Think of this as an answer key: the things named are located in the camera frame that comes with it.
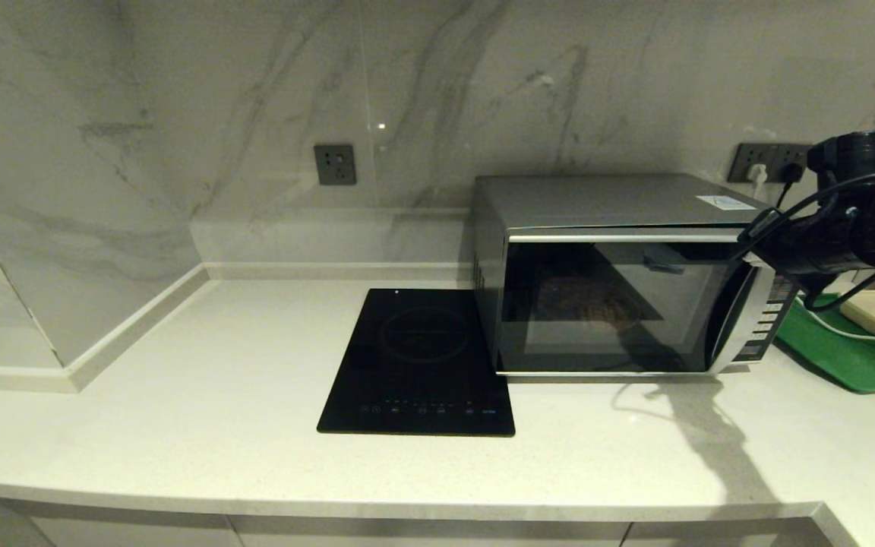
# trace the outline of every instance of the green tray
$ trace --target green tray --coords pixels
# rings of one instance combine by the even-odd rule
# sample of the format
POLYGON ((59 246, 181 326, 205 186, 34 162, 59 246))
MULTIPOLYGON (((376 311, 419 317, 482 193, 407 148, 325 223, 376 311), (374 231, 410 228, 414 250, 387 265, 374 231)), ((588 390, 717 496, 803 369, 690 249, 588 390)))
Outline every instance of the green tray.
MULTIPOLYGON (((837 295, 822 295, 817 304, 827 304, 837 295)), ((872 336, 860 325, 848 320, 838 309, 822 311, 820 318, 837 329, 851 334, 872 336)), ((831 332, 812 319, 798 302, 793 302, 778 339, 791 347, 797 357, 817 371, 836 380, 857 394, 875 394, 875 340, 853 340, 831 332)))

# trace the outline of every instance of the baseboard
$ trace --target baseboard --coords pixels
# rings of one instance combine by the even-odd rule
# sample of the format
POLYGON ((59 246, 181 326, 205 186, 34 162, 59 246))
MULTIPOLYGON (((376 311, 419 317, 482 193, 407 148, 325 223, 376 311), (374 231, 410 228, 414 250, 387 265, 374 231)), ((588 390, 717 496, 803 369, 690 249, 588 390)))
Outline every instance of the baseboard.
POLYGON ((472 278, 472 265, 426 263, 206 262, 212 280, 452 280, 472 278))
POLYGON ((100 376, 128 347, 166 318, 181 302, 207 283, 203 264, 185 273, 180 280, 160 292, 143 308, 115 327, 82 356, 63 369, 29 369, 0 366, 0 389, 76 394, 100 376))

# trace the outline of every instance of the cabinet door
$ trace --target cabinet door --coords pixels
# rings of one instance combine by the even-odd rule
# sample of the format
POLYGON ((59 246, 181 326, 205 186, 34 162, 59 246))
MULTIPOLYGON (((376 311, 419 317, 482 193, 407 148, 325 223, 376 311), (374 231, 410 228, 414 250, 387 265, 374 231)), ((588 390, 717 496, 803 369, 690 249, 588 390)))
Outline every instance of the cabinet door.
POLYGON ((240 547, 222 515, 36 505, 28 516, 55 547, 240 547))
POLYGON ((622 547, 832 547, 812 519, 634 523, 622 547))
POLYGON ((232 517, 245 547, 618 547, 628 523, 232 517))
POLYGON ((52 547, 32 520, 11 503, 0 499, 0 547, 52 547))

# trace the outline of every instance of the black induction cooktop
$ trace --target black induction cooktop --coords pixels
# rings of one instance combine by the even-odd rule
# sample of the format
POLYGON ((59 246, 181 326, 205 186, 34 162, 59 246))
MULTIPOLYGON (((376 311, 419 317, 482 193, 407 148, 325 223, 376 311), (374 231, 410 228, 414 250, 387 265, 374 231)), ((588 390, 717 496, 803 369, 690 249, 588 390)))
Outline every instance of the black induction cooktop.
POLYGON ((316 429, 513 436, 489 363, 472 291, 371 289, 316 429))

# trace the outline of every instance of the kitchen countertop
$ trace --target kitchen countertop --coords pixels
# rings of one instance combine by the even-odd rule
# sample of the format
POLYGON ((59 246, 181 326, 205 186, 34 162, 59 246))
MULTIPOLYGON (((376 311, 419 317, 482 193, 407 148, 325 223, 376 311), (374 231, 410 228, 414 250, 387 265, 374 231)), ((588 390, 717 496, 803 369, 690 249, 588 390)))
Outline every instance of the kitchen countertop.
POLYGON ((316 432, 365 291, 213 280, 82 394, 0 391, 0 496, 198 513, 813 516, 875 546, 875 395, 771 349, 716 380, 512 384, 513 438, 316 432))

